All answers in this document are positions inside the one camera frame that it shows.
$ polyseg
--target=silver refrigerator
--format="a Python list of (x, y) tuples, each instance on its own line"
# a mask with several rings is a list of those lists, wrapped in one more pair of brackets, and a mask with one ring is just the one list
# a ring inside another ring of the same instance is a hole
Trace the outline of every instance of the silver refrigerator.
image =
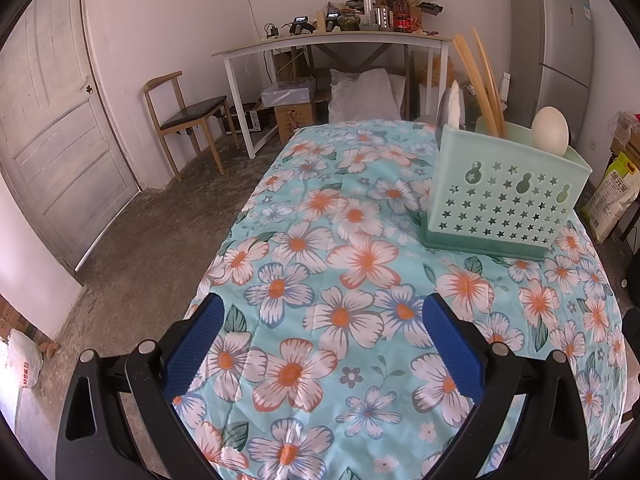
[(589, 98), (593, 22), (588, 0), (511, 0), (511, 83), (505, 118), (529, 128), (560, 110), (575, 144)]

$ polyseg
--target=teal bedspread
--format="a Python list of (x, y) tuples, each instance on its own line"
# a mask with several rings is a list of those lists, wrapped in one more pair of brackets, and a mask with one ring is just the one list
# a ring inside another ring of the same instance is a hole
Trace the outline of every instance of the teal bedspread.
[[(215, 292), (224, 329), (174, 400), (223, 479), (422, 478), (472, 407), (422, 324), (434, 291), (517, 355), (563, 350), (592, 466), (612, 444), (622, 320), (577, 216), (540, 263), (429, 250), (417, 225), (435, 154), (426, 124), (313, 126), (258, 184), (187, 313)], [(484, 470), (500, 463), (521, 406)]]

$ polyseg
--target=wooden door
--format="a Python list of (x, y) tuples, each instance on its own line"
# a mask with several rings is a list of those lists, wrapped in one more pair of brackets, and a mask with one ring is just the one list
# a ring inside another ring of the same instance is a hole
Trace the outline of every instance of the wooden door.
[(32, 227), (72, 269), (138, 192), (95, 89), (80, 0), (33, 0), (0, 51), (0, 159)]

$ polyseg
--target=wooden chair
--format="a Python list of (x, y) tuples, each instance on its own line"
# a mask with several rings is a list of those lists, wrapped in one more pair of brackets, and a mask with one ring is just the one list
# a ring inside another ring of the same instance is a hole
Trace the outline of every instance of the wooden chair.
[[(166, 145), (164, 137), (174, 132), (185, 130), (187, 136), (191, 139), (191, 143), (193, 145), (193, 149), (196, 151), (196, 155), (201, 155), (202, 152), (200, 151), (195, 132), (193, 131), (194, 126), (200, 125), (202, 126), (205, 137), (207, 137), (209, 148), (211, 150), (211, 153), (213, 154), (213, 159), (216, 161), (216, 165), (218, 167), (218, 170), (220, 171), (220, 174), (225, 174), (225, 170), (222, 167), (222, 161), (220, 160), (218, 150), (216, 149), (216, 144), (213, 140), (211, 132), (209, 131), (209, 127), (207, 126), (207, 119), (209, 119), (215, 112), (220, 110), (220, 108), (224, 107), (226, 120), (231, 127), (231, 134), (233, 135), (234, 141), (236, 142), (236, 148), (240, 148), (238, 134), (236, 134), (234, 122), (231, 119), (231, 112), (229, 111), (229, 106), (226, 102), (226, 96), (223, 95), (214, 97), (213, 99), (207, 99), (206, 101), (201, 101), (194, 105), (186, 106), (184, 104), (182, 92), (180, 91), (180, 85), (178, 85), (179, 75), (182, 75), (181, 71), (156, 77), (147, 81), (142, 88), (143, 92), (145, 93), (146, 105), (148, 106), (149, 113), (151, 114), (151, 120), (156, 127), (156, 133), (158, 134), (160, 144), (162, 144), (162, 149), (166, 154), (166, 158), (169, 160), (169, 164), (171, 165), (172, 170), (174, 170), (175, 177), (178, 179), (178, 182), (182, 182), (182, 177), (180, 176), (180, 172), (175, 165), (174, 158), (171, 156), (171, 152), (169, 151), (169, 147)], [(178, 101), (180, 111), (173, 117), (166, 120), (163, 124), (159, 124), (158, 116), (156, 116), (156, 111), (154, 110), (153, 103), (151, 102), (149, 92), (154, 88), (160, 86), (162, 83), (166, 83), (167, 81), (171, 81), (172, 85), (174, 86), (175, 98)]]

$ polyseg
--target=green plastic basket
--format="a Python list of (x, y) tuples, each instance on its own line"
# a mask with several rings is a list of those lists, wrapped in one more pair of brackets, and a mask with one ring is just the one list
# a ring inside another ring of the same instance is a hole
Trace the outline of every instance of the green plastic basket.
[(542, 260), (591, 168), (531, 145), (531, 130), (507, 123), (507, 139), (444, 127), (421, 241), (427, 247)]

